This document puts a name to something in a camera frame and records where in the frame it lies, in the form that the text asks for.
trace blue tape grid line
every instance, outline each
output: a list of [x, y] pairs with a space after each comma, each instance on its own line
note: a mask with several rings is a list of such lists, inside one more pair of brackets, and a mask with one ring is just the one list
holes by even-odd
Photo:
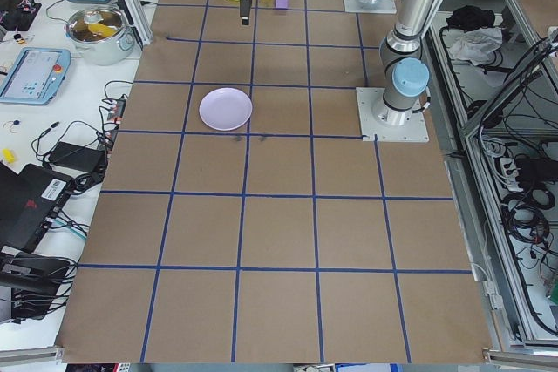
[[[196, 70], [198, 68], [198, 60], [199, 60], [199, 57], [200, 57], [200, 50], [201, 50], [201, 39], [203, 37], [203, 30], [204, 30], [206, 18], [207, 18], [207, 15], [208, 15], [208, 7], [207, 7], [208, 4], [209, 4], [209, 0], [206, 0], [206, 9], [204, 10], [203, 19], [202, 19], [202, 23], [201, 23], [200, 40], [199, 40], [198, 48], [197, 48], [196, 55], [195, 55], [194, 69], [192, 70], [192, 80], [194, 80], [195, 73], [196, 73]], [[142, 363], [145, 362], [147, 345], [149, 343], [149, 332], [151, 330], [151, 321], [153, 319], [153, 308], [154, 308], [154, 305], [155, 305], [155, 299], [156, 299], [156, 295], [157, 295], [157, 287], [159, 285], [160, 267], [162, 265], [163, 252], [164, 252], [164, 249], [165, 249], [165, 240], [167, 238], [168, 222], [169, 222], [169, 219], [170, 219], [171, 209], [172, 209], [172, 206], [173, 206], [174, 189], [176, 187], [176, 180], [178, 178], [178, 172], [179, 172], [179, 169], [180, 169], [180, 157], [182, 155], [182, 147], [184, 146], [184, 138], [186, 136], [187, 118], [188, 118], [188, 113], [189, 113], [189, 108], [190, 108], [190, 102], [191, 102], [191, 99], [192, 99], [192, 90], [193, 89], [194, 89], [194, 85], [190, 85], [190, 92], [188, 94], [188, 101], [187, 101], [186, 111], [185, 111], [184, 119], [183, 119], [183, 123], [182, 123], [182, 134], [180, 135], [180, 145], [179, 145], [178, 155], [176, 156], [176, 164], [174, 166], [173, 183], [172, 183], [172, 186], [171, 186], [170, 197], [169, 197], [168, 205], [167, 205], [167, 214], [166, 214], [166, 218], [165, 218], [165, 224], [164, 224], [164, 227], [163, 227], [163, 234], [161, 236], [161, 241], [160, 241], [159, 256], [158, 256], [158, 259], [157, 259], [157, 266], [156, 266], [156, 269], [155, 269], [155, 277], [153, 279], [153, 290], [152, 290], [152, 293], [151, 293], [151, 300], [150, 300], [150, 303], [149, 303], [149, 311], [148, 311], [147, 319], [146, 319], [146, 330], [145, 330], [145, 333], [144, 333], [143, 344], [142, 344], [142, 347], [141, 347], [141, 356], [139, 358], [139, 361], [142, 362]]]
[[316, 203], [316, 156], [314, 154], [314, 119], [312, 114], [312, 76], [310, 74], [310, 28], [308, 21], [308, 0], [304, 0], [304, 29], [306, 37], [306, 71], [308, 77], [308, 109], [310, 118], [310, 170], [312, 177], [312, 224], [314, 233], [314, 259], [316, 263], [316, 313], [317, 313], [317, 336], [320, 362], [324, 362], [323, 349], [323, 322], [322, 322], [322, 293], [320, 288], [320, 250], [319, 236], [317, 230], [317, 203]]
[[[257, 15], [258, 6], [257, 0], [254, 8], [254, 17], [252, 21], [254, 22], [254, 32], [252, 34], [252, 40], [255, 41], [255, 34], [257, 28]], [[252, 93], [254, 91], [254, 67], [255, 67], [255, 43], [252, 44], [252, 62], [250, 65], [250, 87], [248, 95], [250, 99], [252, 98]], [[235, 305], [233, 307], [233, 335], [232, 335], [232, 347], [230, 351], [230, 361], [235, 362], [236, 360], [236, 336], [238, 331], [238, 308], [239, 308], [239, 293], [241, 285], [241, 265], [242, 265], [242, 236], [244, 233], [244, 216], [246, 212], [246, 188], [248, 186], [248, 166], [250, 158], [250, 130], [251, 130], [251, 120], [248, 120], [246, 128], [246, 156], [244, 157], [244, 178], [242, 180], [242, 197], [241, 197], [241, 217], [240, 217], [240, 227], [238, 232], [238, 249], [236, 255], [236, 275], [235, 275]]]
[[427, 197], [427, 196], [351, 196], [351, 195], [297, 195], [297, 194], [280, 194], [280, 193], [227, 193], [227, 192], [180, 192], [180, 191], [125, 191], [125, 190], [102, 190], [103, 194], [112, 195], [184, 195], [184, 196], [226, 196], [230, 198], [278, 198], [278, 199], [307, 199], [317, 198], [319, 200], [435, 200], [443, 202], [452, 202], [452, 197]]
[[[222, 85], [222, 86], [245, 86], [250, 87], [249, 83], [223, 83], [223, 82], [192, 82], [186, 80], [178, 80], [178, 81], [166, 81], [166, 80], [134, 80], [134, 83], [138, 84], [150, 84], [150, 85]], [[279, 84], [268, 84], [268, 83], [254, 83], [253, 87], [280, 87], [283, 89], [306, 89], [308, 88], [307, 85], [279, 85]], [[355, 90], [355, 86], [322, 86], [322, 85], [314, 85], [311, 86], [312, 89], [331, 89], [331, 90]]]
[[318, 272], [334, 274], [471, 274], [469, 269], [365, 269], [357, 267], [251, 267], [251, 266], [183, 266], [183, 265], [125, 265], [103, 263], [79, 263], [86, 269], [134, 269], [134, 270], [220, 270], [241, 272]]
[[380, 159], [380, 151], [378, 147], [378, 136], [374, 138], [374, 152], [376, 153], [376, 161], [378, 163], [378, 177], [380, 181], [380, 191], [382, 193], [382, 205], [384, 207], [385, 229], [387, 231], [387, 239], [390, 246], [391, 266], [393, 268], [393, 280], [395, 280], [395, 294], [398, 300], [399, 318], [401, 320], [401, 332], [403, 333], [403, 341], [405, 344], [405, 354], [407, 363], [411, 363], [411, 348], [409, 347], [409, 338], [407, 336], [407, 328], [405, 325], [405, 312], [403, 310], [403, 301], [401, 300], [401, 289], [399, 287], [398, 269], [395, 261], [395, 251], [393, 250], [393, 239], [391, 237], [390, 215], [387, 207], [387, 199], [385, 198], [384, 175], [382, 173], [382, 160]]
[[[193, 39], [188, 39], [188, 38], [179, 38], [179, 37], [166, 37], [166, 40], [168, 41], [175, 41], [177, 43], [195, 43], [197, 41], [193, 40]], [[227, 45], [231, 45], [231, 44], [238, 44], [238, 45], [252, 45], [252, 44], [256, 44], [256, 45], [267, 45], [267, 46], [272, 46], [272, 47], [311, 47], [311, 48], [327, 48], [327, 49], [331, 49], [331, 48], [345, 48], [345, 49], [359, 49], [359, 50], [379, 50], [378, 47], [374, 46], [374, 47], [366, 47], [363, 45], [345, 45], [345, 44], [310, 44], [310, 42], [308, 44], [293, 44], [293, 43], [264, 43], [262, 41], [220, 41], [220, 40], [215, 40], [215, 39], [204, 39], [203, 41], [201, 41], [204, 44], [227, 44]]]

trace mounting plate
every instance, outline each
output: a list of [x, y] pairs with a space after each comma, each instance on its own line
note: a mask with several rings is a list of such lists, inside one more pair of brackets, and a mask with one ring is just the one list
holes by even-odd
[[392, 143], [427, 143], [428, 131], [426, 130], [425, 117], [422, 113], [413, 113], [403, 126], [388, 126], [381, 124], [372, 115], [372, 105], [377, 98], [384, 94], [384, 88], [358, 87], [357, 102], [358, 116], [360, 117], [360, 132], [363, 141], [378, 141]]
[[351, 13], [382, 13], [397, 12], [394, 0], [377, 0], [375, 3], [361, 3], [358, 0], [344, 0], [345, 12]]

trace table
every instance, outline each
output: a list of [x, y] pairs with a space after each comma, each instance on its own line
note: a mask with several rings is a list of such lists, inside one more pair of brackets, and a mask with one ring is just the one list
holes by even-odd
[[[30, 47], [66, 48], [71, 51], [72, 63], [65, 81], [58, 95], [47, 106], [0, 105], [0, 126], [15, 119], [20, 125], [11, 133], [7, 127], [0, 131], [0, 147], [12, 150], [17, 161], [10, 165], [18, 172], [27, 163], [37, 163], [31, 150], [31, 141], [53, 122], [60, 125], [41, 141], [42, 149], [48, 150], [61, 135], [67, 125], [74, 120], [83, 120], [93, 126], [100, 127], [98, 106], [104, 97], [103, 86], [114, 79], [133, 80], [138, 68], [141, 49], [136, 45], [131, 56], [112, 66], [97, 66], [88, 64], [76, 52], [71, 41], [65, 36], [64, 24], [50, 20], [45, 15], [46, 7], [57, 0], [38, 0], [43, 4], [31, 29], [25, 34]], [[62, 2], [54, 6], [50, 13], [55, 17], [69, 18], [87, 5]], [[154, 7], [146, 6], [147, 17], [153, 18]], [[8, 42], [0, 44], [0, 65], [10, 64], [15, 60], [22, 46], [11, 41], [13, 32], [8, 32], [5, 39]], [[109, 87], [109, 94], [119, 98], [130, 91], [129, 85], [113, 84]], [[83, 126], [72, 129], [65, 140], [75, 144], [86, 144], [91, 140], [92, 131]], [[66, 171], [77, 175], [77, 172]], [[84, 195], [71, 198], [65, 206], [77, 221], [89, 224], [99, 196], [99, 186], [94, 187]], [[65, 256], [78, 260], [83, 250], [84, 242], [69, 232], [47, 233], [39, 244], [36, 253], [42, 255]], [[23, 348], [43, 348], [54, 343], [64, 310], [61, 309], [48, 315], [42, 321], [24, 321], [21, 325], [4, 324], [0, 326], [0, 350]]]
[[[360, 136], [354, 88], [384, 85], [393, 17], [289, 5], [259, 0], [247, 28], [230, 1], [160, 0], [58, 336], [68, 362], [482, 362], [438, 144]], [[233, 132], [197, 112], [224, 85], [254, 103]]]

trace black cable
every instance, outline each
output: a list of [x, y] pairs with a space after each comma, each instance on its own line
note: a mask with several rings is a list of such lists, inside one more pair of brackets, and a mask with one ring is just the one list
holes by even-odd
[[527, 65], [524, 67], [524, 69], [522, 71], [520, 71], [517, 74], [514, 74], [514, 76], [512, 78], [510, 78], [500, 89], [499, 93], [494, 95], [491, 100], [489, 101], [489, 105], [487, 106], [485, 112], [483, 113], [482, 117], [480, 118], [480, 122], [479, 122], [479, 128], [477, 130], [477, 140], [479, 142], [482, 141], [481, 138], [481, 134], [482, 134], [482, 130], [484, 127], [484, 123], [487, 120], [487, 117], [495, 112], [498, 111], [498, 109], [501, 109], [503, 107], [503, 105], [500, 105], [498, 108], [492, 110], [492, 106], [499, 98], [501, 95], [503, 95], [507, 89], [516, 81], [519, 81], [518, 86], [512, 91], [511, 95], [509, 95], [509, 97], [514, 97], [516, 96], [518, 93], [520, 93], [523, 89], [526, 88], [526, 86], [529, 85], [529, 83], [531, 83], [531, 81], [533, 81], [535, 78], [537, 78], [538, 76], [534, 75], [534, 70], [536, 69], [536, 67], [538, 67], [538, 65], [540, 63], [542, 63], [542, 61], [548, 57], [550, 54], [554, 53], [555, 51], [558, 50], [558, 48], [553, 47], [552, 44], [546, 45], [544, 48], [542, 48], [539, 51], [536, 51], [537, 48], [539, 48], [541, 45], [543, 45], [544, 41], [548, 41], [547, 38], [544, 38], [543, 40], [541, 40], [540, 42], [537, 42], [536, 44], [534, 44], [533, 46], [531, 46], [529, 48], [529, 50], [523, 55], [523, 57], [520, 58], [520, 60], [518, 61], [518, 63], [515, 65], [513, 72], [515, 72], [517, 70], [517, 68], [519, 67], [519, 64], [526, 58], [528, 57], [531, 53], [534, 53], [534, 56], [531, 58], [531, 60], [527, 63]]
[[103, 92], [105, 93], [105, 98], [106, 98], [106, 99], [109, 99], [109, 100], [116, 100], [115, 98], [110, 98], [110, 97], [108, 96], [108, 93], [106, 92], [106, 88], [107, 88], [108, 86], [112, 85], [113, 83], [124, 83], [124, 84], [127, 84], [127, 85], [133, 85], [133, 82], [129, 82], [129, 81], [127, 81], [127, 80], [111, 80], [110, 82], [106, 82], [106, 83], [105, 83], [105, 86], [103, 87]]

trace yellow block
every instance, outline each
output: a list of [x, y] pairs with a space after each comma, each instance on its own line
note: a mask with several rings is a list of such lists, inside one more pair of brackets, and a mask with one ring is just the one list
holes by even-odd
[[116, 30], [114, 28], [111, 28], [110, 26], [106, 26], [103, 24], [96, 23], [96, 24], [88, 24], [87, 26], [89, 27], [89, 30], [93, 34], [100, 35], [105, 38], [112, 37], [114, 34], [116, 34]]
[[8, 150], [7, 148], [4, 148], [2, 150], [2, 155], [5, 158], [7, 163], [13, 163], [14, 161], [16, 161], [16, 156], [14, 156], [14, 153], [11, 152], [11, 150]]

